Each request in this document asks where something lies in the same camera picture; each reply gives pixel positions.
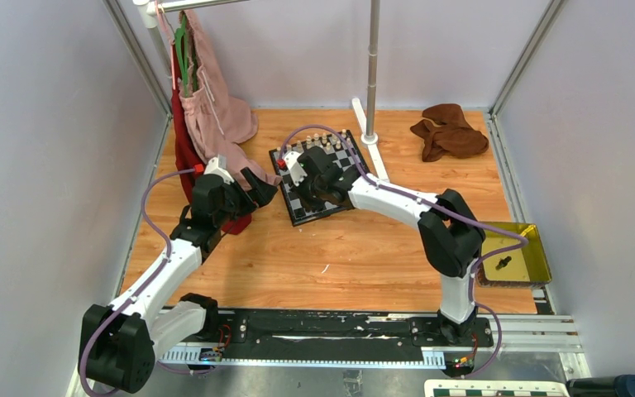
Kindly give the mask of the black piece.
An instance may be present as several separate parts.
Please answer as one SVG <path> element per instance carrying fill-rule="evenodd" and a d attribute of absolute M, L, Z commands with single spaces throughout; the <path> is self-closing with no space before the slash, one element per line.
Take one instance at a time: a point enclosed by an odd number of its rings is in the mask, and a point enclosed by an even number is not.
<path fill-rule="evenodd" d="M 495 269 L 496 270 L 502 270 L 503 268 L 508 266 L 508 264 L 512 261 L 512 259 L 513 258 L 511 256 L 506 256 L 506 257 L 500 259 L 498 264 L 496 265 Z"/>

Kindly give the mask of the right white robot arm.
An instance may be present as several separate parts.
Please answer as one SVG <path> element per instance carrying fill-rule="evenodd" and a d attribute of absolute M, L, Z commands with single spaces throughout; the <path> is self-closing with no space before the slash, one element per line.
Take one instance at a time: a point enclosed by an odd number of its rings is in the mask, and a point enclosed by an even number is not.
<path fill-rule="evenodd" d="M 320 147 L 281 151 L 277 165 L 289 175 L 292 190 L 308 211 L 321 211 L 330 203 L 378 213 L 418 230 L 427 261 L 442 278 L 437 331 L 454 346 L 470 337 L 478 313 L 471 272 L 485 234 L 456 191 L 405 189 L 366 172 L 359 160 L 343 168 Z"/>

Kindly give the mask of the yellow transparent tray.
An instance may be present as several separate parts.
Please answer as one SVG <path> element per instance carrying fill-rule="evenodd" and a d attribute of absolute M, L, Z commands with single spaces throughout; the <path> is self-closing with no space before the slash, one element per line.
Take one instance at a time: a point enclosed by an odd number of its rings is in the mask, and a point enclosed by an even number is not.
<path fill-rule="evenodd" d="M 541 288 L 551 283 L 551 269 L 547 262 L 542 239 L 536 224 L 521 222 L 489 222 L 506 232 L 527 238 L 528 244 L 485 260 L 478 270 L 477 282 L 483 287 Z M 499 260 L 511 256 L 512 261 L 502 270 L 495 267 Z"/>

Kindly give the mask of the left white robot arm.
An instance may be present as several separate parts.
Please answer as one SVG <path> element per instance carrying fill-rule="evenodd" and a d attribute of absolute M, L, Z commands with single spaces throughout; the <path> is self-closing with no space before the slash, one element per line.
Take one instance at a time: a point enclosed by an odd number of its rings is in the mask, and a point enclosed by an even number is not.
<path fill-rule="evenodd" d="M 109 304 L 91 305 L 83 315 L 77 370 L 88 396 L 97 394 L 91 381 L 108 386 L 106 396 L 136 393 L 177 343 L 191 335 L 209 342 L 219 334 L 214 299 L 188 294 L 170 311 L 161 309 L 210 256 L 223 232 L 269 204 L 278 191 L 248 167 L 240 171 L 250 186 L 243 189 L 222 155 L 179 173 L 195 179 L 192 200 L 175 229 L 161 235 L 163 251 L 131 287 Z"/>

